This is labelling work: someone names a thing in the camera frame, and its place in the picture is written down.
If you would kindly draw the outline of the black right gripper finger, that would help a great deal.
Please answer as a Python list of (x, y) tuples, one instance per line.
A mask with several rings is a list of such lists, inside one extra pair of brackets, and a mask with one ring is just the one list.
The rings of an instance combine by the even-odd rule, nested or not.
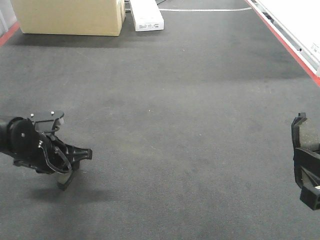
[(293, 144), (294, 180), (301, 189), (299, 199), (311, 210), (320, 209), (320, 150)]

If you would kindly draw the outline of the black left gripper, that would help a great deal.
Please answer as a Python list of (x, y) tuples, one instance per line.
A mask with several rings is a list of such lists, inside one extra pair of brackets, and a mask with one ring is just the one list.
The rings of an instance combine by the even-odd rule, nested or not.
[(7, 155), (13, 164), (35, 170), (40, 174), (59, 173), (57, 187), (65, 191), (72, 182), (82, 160), (92, 160), (90, 148), (66, 145), (55, 136), (59, 129), (38, 129), (30, 118), (7, 118)]

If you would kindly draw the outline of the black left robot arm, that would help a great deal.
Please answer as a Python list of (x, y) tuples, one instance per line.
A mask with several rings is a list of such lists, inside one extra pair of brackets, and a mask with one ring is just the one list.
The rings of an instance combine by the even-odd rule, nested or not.
[(68, 174), (80, 161), (91, 160), (93, 151), (61, 141), (56, 132), (64, 112), (33, 112), (29, 117), (0, 117), (0, 152), (13, 158), (13, 165), (39, 174)]

